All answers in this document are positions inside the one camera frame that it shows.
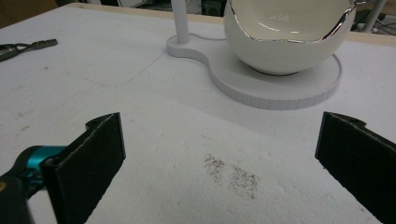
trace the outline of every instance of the white bowl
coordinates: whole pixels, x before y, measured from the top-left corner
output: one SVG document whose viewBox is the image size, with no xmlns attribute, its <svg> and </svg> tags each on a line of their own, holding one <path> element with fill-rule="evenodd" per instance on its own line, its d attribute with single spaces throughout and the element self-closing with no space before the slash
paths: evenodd
<svg viewBox="0 0 396 224">
<path fill-rule="evenodd" d="M 355 14 L 355 0 L 228 0 L 224 29 L 240 60 L 266 74 L 288 75 L 331 56 Z"/>
</svg>

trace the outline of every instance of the metal tool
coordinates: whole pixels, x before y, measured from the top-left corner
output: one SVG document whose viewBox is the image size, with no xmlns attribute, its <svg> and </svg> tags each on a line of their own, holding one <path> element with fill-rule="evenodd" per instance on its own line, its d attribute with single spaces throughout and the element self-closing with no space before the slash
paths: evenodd
<svg viewBox="0 0 396 224">
<path fill-rule="evenodd" d="M 13 58 L 20 53 L 24 53 L 26 51 L 32 49 L 44 49 L 48 47 L 52 47 L 58 44 L 56 39 L 51 40 L 41 40 L 34 42 L 32 44 L 5 44 L 0 45 L 0 62 L 5 61 L 7 59 Z"/>
<path fill-rule="evenodd" d="M 85 223 L 125 159 L 120 114 L 86 124 L 67 147 L 29 147 L 0 176 L 0 222 L 34 223 L 27 200 L 46 188 L 60 224 Z"/>
<path fill-rule="evenodd" d="M 325 112 L 315 157 L 379 221 L 396 223 L 396 145 L 365 122 Z"/>
</svg>

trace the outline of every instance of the white foam surface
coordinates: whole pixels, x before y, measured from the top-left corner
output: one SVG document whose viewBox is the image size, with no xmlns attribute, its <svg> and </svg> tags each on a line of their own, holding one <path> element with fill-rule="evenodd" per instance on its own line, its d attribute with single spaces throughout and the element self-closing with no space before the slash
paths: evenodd
<svg viewBox="0 0 396 224">
<path fill-rule="evenodd" d="M 223 37 L 220 25 L 192 33 Z M 120 112 L 127 158 L 88 223 L 379 223 L 314 158 L 323 111 L 396 142 L 396 49 L 345 42 L 327 101 L 267 111 L 233 101 L 205 65 L 166 53 L 174 22 L 61 7 L 0 30 L 59 45 L 0 63 L 0 174 L 33 145 L 68 145 Z M 46 191 L 36 223 L 55 223 Z"/>
</svg>

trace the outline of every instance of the white base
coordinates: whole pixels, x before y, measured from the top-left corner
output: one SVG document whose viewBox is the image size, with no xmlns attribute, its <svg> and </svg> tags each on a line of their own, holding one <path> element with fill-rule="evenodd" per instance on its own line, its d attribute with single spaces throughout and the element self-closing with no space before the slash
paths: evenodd
<svg viewBox="0 0 396 224">
<path fill-rule="evenodd" d="M 190 43 L 179 45 L 173 36 L 166 44 L 170 55 L 206 64 L 213 83 L 224 94 L 261 109 L 293 110 L 317 105 L 332 96 L 342 76 L 342 66 L 335 55 L 296 74 L 269 76 L 241 62 L 225 39 L 191 35 Z"/>
</svg>

